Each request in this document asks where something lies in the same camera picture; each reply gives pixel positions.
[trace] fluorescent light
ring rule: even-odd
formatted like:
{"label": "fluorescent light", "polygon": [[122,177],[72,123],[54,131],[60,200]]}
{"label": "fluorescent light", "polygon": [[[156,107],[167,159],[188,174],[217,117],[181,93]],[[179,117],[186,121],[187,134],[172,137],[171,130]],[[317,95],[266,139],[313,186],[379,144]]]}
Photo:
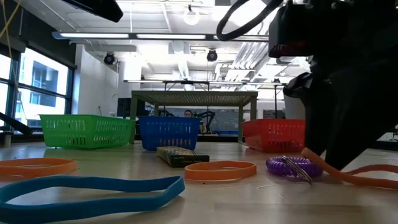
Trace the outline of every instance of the fluorescent light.
{"label": "fluorescent light", "polygon": [[209,82],[210,84],[242,85],[243,82]]}
{"label": "fluorescent light", "polygon": [[207,50],[209,50],[209,48],[208,48],[208,47],[201,47],[201,46],[191,46],[191,47],[190,47],[190,50],[194,50],[194,51],[197,51],[197,50],[199,50],[199,51],[204,50],[204,51],[207,51]]}
{"label": "fluorescent light", "polygon": [[61,33],[66,38],[129,39],[129,34]]}
{"label": "fluorescent light", "polygon": [[185,34],[137,34],[138,39],[189,39],[189,40],[204,40],[206,35],[185,35]]}
{"label": "fluorescent light", "polygon": [[191,0],[117,0],[118,4],[178,4],[185,5],[187,2],[192,6],[201,6],[203,2],[201,1],[191,1]]}
{"label": "fluorescent light", "polygon": [[285,85],[285,83],[245,83],[247,85]]}
{"label": "fluorescent light", "polygon": [[[218,40],[217,36],[214,35],[213,38],[215,40]],[[269,40],[269,37],[267,35],[242,35],[240,37],[237,37],[233,40],[242,40],[242,41],[253,41],[253,42],[265,42]]]}
{"label": "fluorescent light", "polygon": [[160,81],[160,80],[125,80],[125,82],[130,82],[130,83],[163,83],[163,81]]}

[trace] table surface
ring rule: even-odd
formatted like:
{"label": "table surface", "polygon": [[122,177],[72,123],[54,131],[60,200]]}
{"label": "table surface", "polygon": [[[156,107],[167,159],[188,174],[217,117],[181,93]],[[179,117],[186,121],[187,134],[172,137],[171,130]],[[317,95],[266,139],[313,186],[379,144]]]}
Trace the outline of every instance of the table surface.
{"label": "table surface", "polygon": [[[342,184],[325,175],[313,185],[295,179],[270,175],[266,154],[238,143],[199,142],[198,152],[211,161],[241,160],[257,164],[257,175],[233,182],[194,182],[186,180],[186,190],[168,205],[152,212],[119,213],[62,223],[182,223],[182,224],[309,224],[309,223],[398,223],[398,192],[387,189]],[[74,175],[96,175],[120,179],[153,179],[183,175],[156,153],[141,144],[123,147],[73,150],[47,148],[42,143],[14,144],[0,149],[0,159],[62,157],[78,161]],[[367,150],[347,170],[367,164],[398,165],[398,153]],[[396,174],[371,172],[365,176],[398,180]],[[0,180],[0,186],[10,183]],[[49,188],[29,193],[9,203],[37,205],[94,198],[137,196],[105,190]]]}
{"label": "table surface", "polygon": [[132,91],[145,102],[165,106],[245,106],[256,91]]}

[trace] wooden table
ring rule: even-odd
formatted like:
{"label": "wooden table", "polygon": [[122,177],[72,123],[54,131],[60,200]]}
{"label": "wooden table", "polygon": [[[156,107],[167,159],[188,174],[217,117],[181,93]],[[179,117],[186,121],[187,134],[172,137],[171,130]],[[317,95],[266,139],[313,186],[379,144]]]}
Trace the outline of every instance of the wooden table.
{"label": "wooden table", "polygon": [[[159,210],[120,213],[63,223],[92,224],[352,224],[398,222],[398,192],[355,187],[323,177],[313,185],[276,177],[266,172],[265,160],[272,156],[238,143],[199,142],[198,152],[211,161],[244,160],[257,164],[257,175],[234,182],[185,181],[186,190]],[[183,175],[183,169],[171,168],[154,152],[140,144],[97,150],[47,149],[42,143],[16,144],[0,150],[0,159],[63,157],[76,159],[75,175],[97,175],[122,179],[152,179]],[[398,165],[398,153],[367,150],[349,170],[366,164]],[[370,173],[366,176],[397,180],[398,175]],[[2,179],[0,185],[8,184]],[[36,205],[72,202],[94,198],[125,197],[103,190],[50,188],[23,195],[10,203]]]}

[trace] plastic basket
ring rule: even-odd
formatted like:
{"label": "plastic basket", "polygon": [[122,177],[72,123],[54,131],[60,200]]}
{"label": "plastic basket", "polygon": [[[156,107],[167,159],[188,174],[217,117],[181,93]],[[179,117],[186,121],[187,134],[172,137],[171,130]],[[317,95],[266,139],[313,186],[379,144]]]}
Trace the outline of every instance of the plastic basket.
{"label": "plastic basket", "polygon": [[140,116],[142,146],[150,151],[156,151],[160,146],[195,150],[199,122],[196,118]]}
{"label": "plastic basket", "polygon": [[246,145],[264,152],[301,152],[305,120],[257,119],[243,123]]}
{"label": "plastic basket", "polygon": [[135,121],[96,115],[40,115],[45,145],[74,149],[123,146]]}

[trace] security camera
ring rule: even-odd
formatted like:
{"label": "security camera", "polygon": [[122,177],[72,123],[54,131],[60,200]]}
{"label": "security camera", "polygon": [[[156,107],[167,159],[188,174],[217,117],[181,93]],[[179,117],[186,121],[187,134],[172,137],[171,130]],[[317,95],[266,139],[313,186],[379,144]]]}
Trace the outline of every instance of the security camera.
{"label": "security camera", "polygon": [[207,61],[209,62],[215,62],[217,61],[217,53],[216,50],[210,49],[209,52],[207,53]]}
{"label": "security camera", "polygon": [[114,65],[117,62],[116,58],[114,57],[114,52],[106,53],[104,58],[104,63],[107,65]]}

